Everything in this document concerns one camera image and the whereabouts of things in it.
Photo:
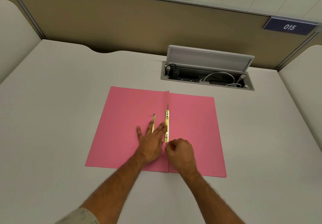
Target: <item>right hand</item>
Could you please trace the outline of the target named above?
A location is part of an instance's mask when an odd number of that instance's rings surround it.
[[[171,165],[180,175],[198,172],[194,149],[187,140],[179,138],[168,142],[166,153]]]

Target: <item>gold paper clip fastener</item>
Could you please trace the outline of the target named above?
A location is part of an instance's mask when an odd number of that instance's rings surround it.
[[[168,109],[166,110],[166,125],[167,125],[167,131],[165,133],[165,142],[169,142],[169,104]]]
[[[153,114],[152,119],[153,119],[152,132],[154,132],[154,126],[155,126],[155,114]]]

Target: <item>hand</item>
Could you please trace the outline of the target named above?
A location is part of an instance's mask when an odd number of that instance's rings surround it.
[[[170,141],[166,146],[166,153],[173,167],[182,174],[198,172],[194,149],[182,138]]]
[[[144,165],[149,164],[151,161],[156,160],[162,151],[162,144],[164,142],[164,133],[167,130],[167,125],[161,123],[152,133],[153,121],[149,123],[145,136],[142,136],[141,128],[138,126],[137,133],[140,141],[138,149],[135,151],[136,154],[143,155]]]

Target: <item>forearm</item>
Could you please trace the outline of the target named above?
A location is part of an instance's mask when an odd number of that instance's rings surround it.
[[[126,198],[144,165],[144,155],[134,154],[103,182],[81,207],[90,210],[100,224],[116,224]]]
[[[197,171],[181,176],[194,195],[206,224],[244,224]]]

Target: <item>pink folder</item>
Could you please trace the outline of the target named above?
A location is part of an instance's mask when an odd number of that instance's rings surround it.
[[[86,166],[119,168],[139,145],[136,127],[145,133],[155,114],[155,126],[165,120],[169,104],[169,139],[188,140],[204,176],[227,177],[213,97],[192,96],[132,88],[111,87]],[[143,170],[177,171],[161,156]]]

